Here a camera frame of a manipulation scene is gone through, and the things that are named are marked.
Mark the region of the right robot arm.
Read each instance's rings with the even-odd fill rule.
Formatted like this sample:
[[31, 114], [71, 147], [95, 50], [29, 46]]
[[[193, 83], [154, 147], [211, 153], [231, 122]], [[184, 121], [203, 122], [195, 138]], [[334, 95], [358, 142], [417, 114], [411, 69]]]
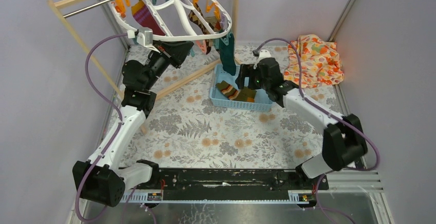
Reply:
[[242, 64], [235, 82], [239, 88], [264, 90], [271, 101], [305, 118], [322, 133], [321, 153], [295, 168], [295, 182], [299, 188], [308, 189], [318, 176], [340, 171], [367, 153], [359, 118], [325, 109], [304, 96], [297, 84], [284, 79], [275, 58], [263, 58], [257, 64]]

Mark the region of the olive orange sock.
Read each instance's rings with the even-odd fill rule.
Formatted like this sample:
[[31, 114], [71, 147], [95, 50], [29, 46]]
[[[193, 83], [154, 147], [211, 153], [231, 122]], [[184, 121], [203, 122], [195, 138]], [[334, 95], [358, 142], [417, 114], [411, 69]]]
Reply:
[[256, 90], [243, 87], [241, 90], [236, 89], [226, 81], [216, 83], [216, 88], [231, 101], [254, 102], [257, 94]]

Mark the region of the dark teal sock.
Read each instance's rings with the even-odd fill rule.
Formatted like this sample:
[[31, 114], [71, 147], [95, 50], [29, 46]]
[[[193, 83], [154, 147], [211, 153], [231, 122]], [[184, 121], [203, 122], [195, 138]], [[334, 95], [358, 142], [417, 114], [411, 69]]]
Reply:
[[236, 74], [236, 63], [234, 61], [234, 35], [228, 33], [219, 40], [219, 53], [223, 65], [223, 70], [232, 76]]

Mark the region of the light blue plastic basket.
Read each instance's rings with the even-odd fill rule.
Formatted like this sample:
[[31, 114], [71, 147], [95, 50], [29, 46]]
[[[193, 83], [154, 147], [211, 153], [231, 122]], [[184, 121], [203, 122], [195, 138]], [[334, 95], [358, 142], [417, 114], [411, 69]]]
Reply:
[[240, 67], [236, 67], [234, 75], [226, 72], [222, 64], [217, 64], [213, 71], [209, 98], [218, 107], [246, 109], [252, 111], [268, 111], [273, 102], [262, 89], [248, 88], [249, 78], [245, 78], [242, 88], [236, 85]]

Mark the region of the white plastic clip hanger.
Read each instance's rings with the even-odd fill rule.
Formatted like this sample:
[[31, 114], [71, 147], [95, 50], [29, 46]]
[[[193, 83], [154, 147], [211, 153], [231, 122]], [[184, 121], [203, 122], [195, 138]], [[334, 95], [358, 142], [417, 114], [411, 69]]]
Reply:
[[[143, 28], [132, 16], [131, 7], [139, 0], [113, 0], [109, 8], [121, 29], [138, 30]], [[154, 41], [178, 42], [178, 41], [203, 41], [220, 39], [231, 32], [233, 23], [231, 15], [218, 0], [143, 0], [158, 25], [166, 35], [153, 34]], [[197, 3], [203, 13], [200, 16], [193, 4]], [[189, 21], [188, 14], [193, 10], [204, 23], [210, 34], [203, 34], [200, 28]], [[221, 24], [221, 32], [216, 33], [209, 26], [205, 17], [215, 16]]]

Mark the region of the argyle brown sock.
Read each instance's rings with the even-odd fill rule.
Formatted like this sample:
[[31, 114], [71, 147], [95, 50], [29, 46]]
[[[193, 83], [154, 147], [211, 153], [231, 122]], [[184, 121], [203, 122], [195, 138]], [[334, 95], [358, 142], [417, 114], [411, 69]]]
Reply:
[[[203, 16], [203, 13], [202, 13], [199, 5], [197, 3], [194, 3], [193, 6], [196, 9], [197, 13], [200, 16]], [[200, 28], [200, 30], [202, 31], [203, 34], [210, 34], [209, 31], [207, 30], [207, 28], [205, 27], [204, 23], [200, 20], [199, 16], [193, 10], [191, 10], [190, 13], [188, 14], [188, 18], [189, 18], [189, 21], [193, 22], [194, 24], [196, 24]], [[210, 40], [201, 41], [200, 49], [202, 50], [203, 53], [209, 54], [211, 51]]]

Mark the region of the maroon purple striped sock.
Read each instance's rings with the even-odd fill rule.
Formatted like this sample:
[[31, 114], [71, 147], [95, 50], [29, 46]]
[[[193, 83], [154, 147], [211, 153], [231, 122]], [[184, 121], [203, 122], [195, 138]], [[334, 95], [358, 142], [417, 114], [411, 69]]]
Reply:
[[166, 35], [161, 27], [158, 25], [156, 19], [151, 14], [147, 5], [143, 0], [139, 0], [138, 3], [131, 7], [132, 16], [134, 20], [142, 27], [150, 28], [153, 34], [164, 36]]

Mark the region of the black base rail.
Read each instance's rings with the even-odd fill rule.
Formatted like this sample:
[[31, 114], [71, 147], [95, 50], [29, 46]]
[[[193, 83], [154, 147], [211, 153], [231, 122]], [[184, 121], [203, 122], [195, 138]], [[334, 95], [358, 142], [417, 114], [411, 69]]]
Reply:
[[326, 179], [303, 179], [288, 169], [161, 168], [157, 180], [140, 184], [131, 202], [144, 203], [302, 203]]

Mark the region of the floral table mat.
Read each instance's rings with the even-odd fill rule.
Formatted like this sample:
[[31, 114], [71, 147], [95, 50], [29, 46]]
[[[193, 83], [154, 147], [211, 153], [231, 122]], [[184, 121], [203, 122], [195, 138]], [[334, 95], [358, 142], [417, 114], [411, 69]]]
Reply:
[[161, 167], [291, 169], [321, 152], [321, 133], [291, 110], [215, 106], [214, 78], [210, 70], [156, 101], [120, 165], [145, 159]]

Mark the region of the orange floral cloth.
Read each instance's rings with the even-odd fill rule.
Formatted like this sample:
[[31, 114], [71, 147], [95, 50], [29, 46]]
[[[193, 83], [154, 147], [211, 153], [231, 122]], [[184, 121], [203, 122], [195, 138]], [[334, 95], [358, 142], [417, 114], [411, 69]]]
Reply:
[[289, 65], [284, 78], [302, 87], [316, 88], [337, 85], [344, 80], [344, 72], [336, 42], [327, 42], [315, 34], [300, 35], [288, 46]]

